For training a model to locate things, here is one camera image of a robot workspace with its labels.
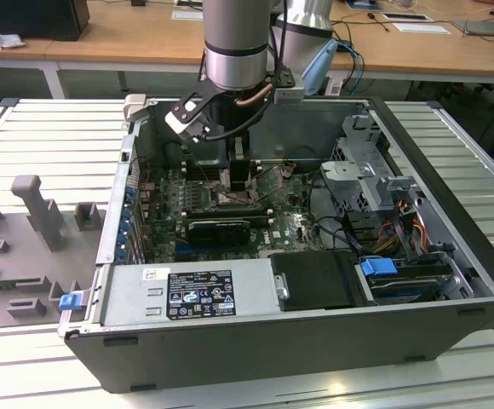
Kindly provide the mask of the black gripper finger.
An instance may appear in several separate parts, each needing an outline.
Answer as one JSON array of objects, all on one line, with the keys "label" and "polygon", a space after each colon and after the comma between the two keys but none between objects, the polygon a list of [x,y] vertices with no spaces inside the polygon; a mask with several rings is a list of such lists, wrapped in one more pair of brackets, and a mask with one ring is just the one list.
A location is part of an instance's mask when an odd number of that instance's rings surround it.
[{"label": "black gripper finger", "polygon": [[250,159],[232,156],[229,160],[230,188],[233,192],[245,190],[245,183],[250,177]]}]

